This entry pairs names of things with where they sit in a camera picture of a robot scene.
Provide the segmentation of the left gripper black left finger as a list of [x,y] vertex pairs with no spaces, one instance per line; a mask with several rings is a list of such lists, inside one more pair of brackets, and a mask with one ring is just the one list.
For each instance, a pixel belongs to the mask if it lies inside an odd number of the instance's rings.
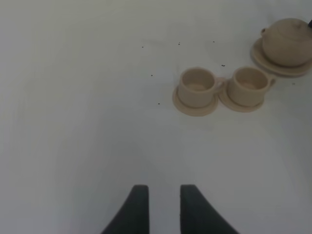
[[102,231],[103,234],[149,233],[149,188],[146,185],[132,187],[127,199],[115,217]]

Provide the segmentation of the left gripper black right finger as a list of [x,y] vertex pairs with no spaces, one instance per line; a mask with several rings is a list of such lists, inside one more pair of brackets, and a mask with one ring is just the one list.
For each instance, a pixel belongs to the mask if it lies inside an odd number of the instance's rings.
[[236,234],[195,185],[180,186],[180,232],[182,234]]

